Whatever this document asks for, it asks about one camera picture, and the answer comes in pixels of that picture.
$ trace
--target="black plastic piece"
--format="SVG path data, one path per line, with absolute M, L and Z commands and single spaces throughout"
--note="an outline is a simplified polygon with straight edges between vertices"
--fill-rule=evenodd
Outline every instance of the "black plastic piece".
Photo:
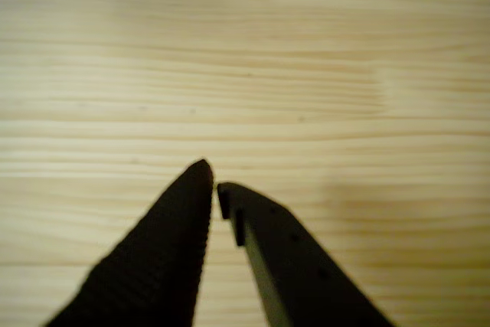
M 392 326 L 286 208 L 234 183 L 217 192 L 272 327 Z
M 179 176 L 47 325 L 192 325 L 211 218 L 205 160 Z

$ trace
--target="wooden board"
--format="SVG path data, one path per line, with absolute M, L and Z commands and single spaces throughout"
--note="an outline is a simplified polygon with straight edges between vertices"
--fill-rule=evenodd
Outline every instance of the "wooden board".
M 0 0 L 0 324 L 168 182 L 287 204 L 400 326 L 490 323 L 490 0 Z M 196 326 L 263 326 L 214 207 Z

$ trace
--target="wooden table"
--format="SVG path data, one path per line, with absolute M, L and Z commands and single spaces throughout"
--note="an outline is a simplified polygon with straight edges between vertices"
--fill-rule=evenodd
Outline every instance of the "wooden table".
M 400 326 L 490 324 L 490 0 L 0 0 L 0 324 L 202 156 Z M 196 326 L 263 326 L 214 206 Z

